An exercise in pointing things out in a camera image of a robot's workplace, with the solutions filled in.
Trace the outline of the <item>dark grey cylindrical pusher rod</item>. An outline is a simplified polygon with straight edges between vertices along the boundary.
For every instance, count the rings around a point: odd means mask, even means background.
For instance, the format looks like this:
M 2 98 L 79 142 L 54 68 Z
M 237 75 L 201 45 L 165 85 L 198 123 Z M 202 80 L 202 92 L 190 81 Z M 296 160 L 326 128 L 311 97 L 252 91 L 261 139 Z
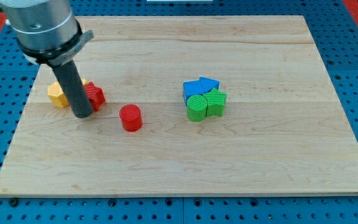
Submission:
M 88 117 L 93 112 L 93 107 L 74 61 L 71 60 L 64 65 L 52 67 L 52 70 L 75 117 Z

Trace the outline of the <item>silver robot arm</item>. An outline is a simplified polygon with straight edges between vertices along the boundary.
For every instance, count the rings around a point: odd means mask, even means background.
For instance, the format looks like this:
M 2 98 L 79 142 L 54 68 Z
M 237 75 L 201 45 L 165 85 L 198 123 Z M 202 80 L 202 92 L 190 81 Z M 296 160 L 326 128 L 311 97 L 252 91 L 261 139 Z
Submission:
M 94 34 L 83 32 L 67 0 L 0 0 L 25 58 L 52 70 L 75 117 L 86 118 L 92 105 L 73 57 Z

